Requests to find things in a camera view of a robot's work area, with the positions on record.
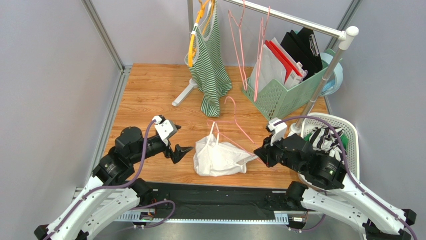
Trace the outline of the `white tank top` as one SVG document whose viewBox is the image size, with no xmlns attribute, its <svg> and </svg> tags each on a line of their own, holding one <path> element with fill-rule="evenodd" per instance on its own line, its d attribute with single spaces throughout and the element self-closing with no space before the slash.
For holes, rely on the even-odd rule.
<svg viewBox="0 0 426 240">
<path fill-rule="evenodd" d="M 257 157 L 231 142 L 221 141 L 218 124 L 214 121 L 209 135 L 195 143 L 193 164 L 202 177 L 222 177 L 247 173 L 247 164 Z"/>
</svg>

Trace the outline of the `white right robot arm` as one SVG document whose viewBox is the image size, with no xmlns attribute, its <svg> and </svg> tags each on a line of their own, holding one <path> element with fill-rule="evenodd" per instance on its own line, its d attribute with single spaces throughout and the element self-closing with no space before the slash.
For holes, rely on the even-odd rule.
<svg viewBox="0 0 426 240">
<path fill-rule="evenodd" d="M 293 181 L 285 194 L 292 209 L 304 208 L 339 220 L 368 240 L 410 240 L 408 233 L 417 215 L 410 209 L 391 207 L 369 192 L 345 165 L 319 151 L 298 135 L 272 142 L 264 139 L 254 154 L 268 167 L 281 164 L 304 176 L 306 183 Z"/>
</svg>

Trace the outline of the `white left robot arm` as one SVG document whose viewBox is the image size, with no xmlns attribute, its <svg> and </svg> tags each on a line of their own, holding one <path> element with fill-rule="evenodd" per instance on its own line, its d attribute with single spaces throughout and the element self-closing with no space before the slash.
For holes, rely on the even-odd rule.
<svg viewBox="0 0 426 240">
<path fill-rule="evenodd" d="M 175 206 L 170 200 L 156 201 L 154 190 L 139 176 L 146 159 L 164 154 L 177 164 L 193 148 L 176 145 L 172 149 L 170 139 L 181 127 L 162 116 L 156 116 L 148 127 L 155 128 L 154 136 L 135 126 L 122 130 L 77 198 L 54 222 L 38 226 L 36 238 L 93 240 L 128 211 Z"/>
</svg>

